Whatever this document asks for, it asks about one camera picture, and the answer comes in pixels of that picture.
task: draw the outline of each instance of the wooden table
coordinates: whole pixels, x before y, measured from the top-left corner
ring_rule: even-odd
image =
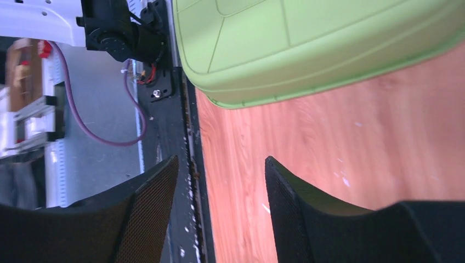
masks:
[[[377,209],[465,199],[465,43],[431,61],[281,103],[224,110],[198,92],[217,262],[276,262],[264,160]]]

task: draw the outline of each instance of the light green plastic box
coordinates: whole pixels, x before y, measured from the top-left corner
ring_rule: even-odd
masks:
[[[465,0],[173,0],[173,13],[187,77],[224,108],[367,79],[465,36]]]

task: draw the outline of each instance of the bolt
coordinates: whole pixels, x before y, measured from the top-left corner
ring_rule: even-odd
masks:
[[[154,90],[154,97],[159,98],[160,96],[161,92],[158,89]]]

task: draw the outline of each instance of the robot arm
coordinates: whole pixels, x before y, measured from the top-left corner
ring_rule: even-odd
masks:
[[[160,21],[131,16],[126,0],[0,0],[0,35],[105,51],[120,62],[156,62],[167,43]]]

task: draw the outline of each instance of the cable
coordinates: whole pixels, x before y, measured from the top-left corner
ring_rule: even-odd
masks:
[[[127,95],[130,97],[131,102],[135,105],[135,108],[139,112],[140,118],[142,119],[142,131],[140,133],[140,136],[138,136],[135,140],[132,141],[125,141],[125,142],[115,142],[115,141],[108,141],[105,139],[102,139],[92,133],[87,126],[84,124],[84,122],[81,119],[81,116],[79,116],[79,113],[77,112],[76,104],[74,102],[74,98],[72,95],[72,90],[71,90],[71,81],[70,81],[70,73],[68,71],[68,64],[66,63],[65,56],[63,55],[63,52],[61,49],[58,47],[58,45],[55,42],[49,41],[49,43],[52,45],[53,49],[56,50],[56,53],[58,54],[58,57],[60,58],[61,65],[63,67],[63,74],[65,75],[65,89],[66,89],[66,97],[68,99],[68,103],[70,105],[71,113],[76,120],[77,124],[79,127],[82,129],[82,131],[89,136],[90,138],[94,139],[95,141],[98,141],[102,144],[110,145],[110,146],[116,146],[116,147],[126,147],[126,146],[131,146],[133,144],[136,144],[138,141],[140,141],[144,135],[145,132],[147,131],[147,123],[145,120],[145,114],[144,111],[140,108],[139,104],[137,101],[134,99],[134,97],[131,95],[131,91],[129,91],[128,87],[128,69],[129,69],[129,60],[126,60],[124,62],[124,70],[123,73],[123,80],[124,80],[124,87],[126,89]]]

